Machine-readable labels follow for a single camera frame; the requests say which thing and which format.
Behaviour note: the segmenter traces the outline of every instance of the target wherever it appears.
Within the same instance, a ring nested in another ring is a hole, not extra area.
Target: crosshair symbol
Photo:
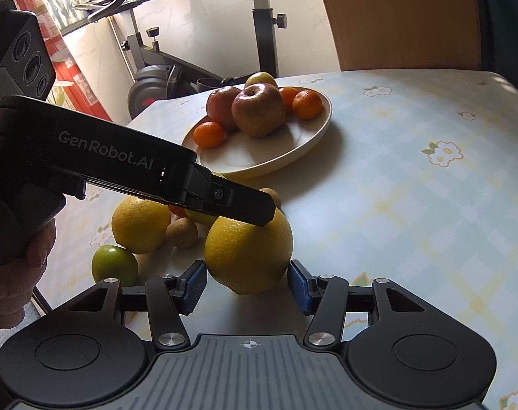
[[[246,341],[246,342],[244,342],[243,344],[240,344],[240,345],[243,345],[244,347],[246,347],[246,348],[251,350],[252,348],[255,348],[257,345],[260,345],[260,344],[258,344],[255,341],[252,341],[250,339],[249,341]]]

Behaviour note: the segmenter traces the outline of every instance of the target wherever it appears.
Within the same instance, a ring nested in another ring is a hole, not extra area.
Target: brown chair back
[[[342,70],[480,69],[476,0],[323,0]]]

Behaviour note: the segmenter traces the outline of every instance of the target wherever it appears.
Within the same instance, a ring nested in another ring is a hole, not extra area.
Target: fruit plate
[[[304,156],[327,131],[333,108],[324,94],[316,92],[322,98],[323,110],[312,120],[299,120],[290,114],[284,126],[261,139],[237,131],[217,148],[202,149],[192,135],[198,125],[209,120],[205,116],[190,129],[181,145],[197,153],[197,163],[227,178],[250,179],[274,172]]]

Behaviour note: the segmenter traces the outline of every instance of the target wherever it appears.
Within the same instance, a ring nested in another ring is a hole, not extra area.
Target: red curtain
[[[90,114],[104,120],[111,121],[101,103],[94,95],[88,81],[82,74],[79,66],[75,62],[71,52],[63,41],[59,29],[54,24],[54,20],[48,13],[42,0],[15,0],[16,5],[23,11],[34,12],[39,20],[42,37],[45,40],[48,54],[52,60],[56,77],[60,81],[74,83],[64,87],[64,91],[72,102],[75,109],[85,114]]]

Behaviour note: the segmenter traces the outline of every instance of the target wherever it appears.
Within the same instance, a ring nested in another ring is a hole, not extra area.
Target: finger
[[[0,314],[8,315],[17,312],[31,300],[32,291],[27,291],[16,297],[0,300]]]
[[[45,269],[46,264],[40,268],[29,268],[25,259],[18,259],[0,267],[0,300],[31,291]]]
[[[50,254],[56,240],[56,224],[50,220],[31,240],[27,247],[26,259],[30,268],[40,268]]]
[[[8,328],[14,328],[16,325],[23,321],[26,316],[26,312],[23,308],[15,311],[11,314],[0,314],[0,330],[7,330]]]

